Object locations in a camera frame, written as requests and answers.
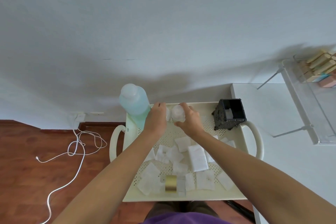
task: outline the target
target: forearm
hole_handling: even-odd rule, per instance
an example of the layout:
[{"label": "forearm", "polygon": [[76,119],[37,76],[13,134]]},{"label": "forearm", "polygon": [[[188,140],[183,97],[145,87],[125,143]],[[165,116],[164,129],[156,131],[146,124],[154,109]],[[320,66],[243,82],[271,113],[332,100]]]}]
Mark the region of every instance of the forearm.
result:
[{"label": "forearm", "polygon": [[142,132],[74,198],[53,223],[109,223],[157,140],[155,135]]},{"label": "forearm", "polygon": [[268,222],[321,222],[323,216],[328,223],[335,218],[333,205],[284,172],[206,132],[192,138],[215,159]]}]

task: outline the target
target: hand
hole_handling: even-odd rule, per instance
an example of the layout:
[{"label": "hand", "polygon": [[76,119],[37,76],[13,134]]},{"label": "hand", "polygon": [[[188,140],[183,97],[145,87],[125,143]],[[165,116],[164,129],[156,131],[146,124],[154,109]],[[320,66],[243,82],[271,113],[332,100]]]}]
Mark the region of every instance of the hand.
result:
[{"label": "hand", "polygon": [[183,107],[185,112],[185,122],[177,121],[174,125],[182,128],[184,133],[191,138],[204,132],[199,112],[195,111],[193,107],[188,106],[186,103],[180,103],[180,106]]},{"label": "hand", "polygon": [[143,132],[159,140],[167,128],[166,111],[166,103],[156,102],[147,115]]}]

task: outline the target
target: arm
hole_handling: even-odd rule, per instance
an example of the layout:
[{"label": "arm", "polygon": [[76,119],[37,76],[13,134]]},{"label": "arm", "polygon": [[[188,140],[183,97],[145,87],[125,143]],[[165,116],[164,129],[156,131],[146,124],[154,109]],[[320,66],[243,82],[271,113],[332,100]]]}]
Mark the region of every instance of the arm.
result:
[{"label": "arm", "polygon": [[74,198],[53,223],[109,223],[139,167],[166,127],[166,104],[155,103],[143,132]]},{"label": "arm", "polygon": [[271,224],[335,223],[336,207],[271,165],[206,133],[199,113],[186,103],[176,126],[199,143]]}]

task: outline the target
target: purple shirt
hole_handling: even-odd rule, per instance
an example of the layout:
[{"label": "purple shirt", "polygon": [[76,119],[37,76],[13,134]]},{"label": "purple shirt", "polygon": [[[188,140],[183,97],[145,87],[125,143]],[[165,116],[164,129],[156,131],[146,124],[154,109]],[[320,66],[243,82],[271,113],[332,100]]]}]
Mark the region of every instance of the purple shirt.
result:
[{"label": "purple shirt", "polygon": [[145,220],[142,224],[230,224],[219,218],[203,213],[165,213]]}]

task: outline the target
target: light blue bottle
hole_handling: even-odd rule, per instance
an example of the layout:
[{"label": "light blue bottle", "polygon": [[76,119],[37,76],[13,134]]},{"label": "light blue bottle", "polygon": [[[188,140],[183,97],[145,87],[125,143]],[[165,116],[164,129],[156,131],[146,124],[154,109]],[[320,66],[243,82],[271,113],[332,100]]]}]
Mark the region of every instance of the light blue bottle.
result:
[{"label": "light blue bottle", "polygon": [[138,128],[144,129],[146,117],[151,110],[145,90],[131,83],[126,84],[121,89],[119,102]]}]

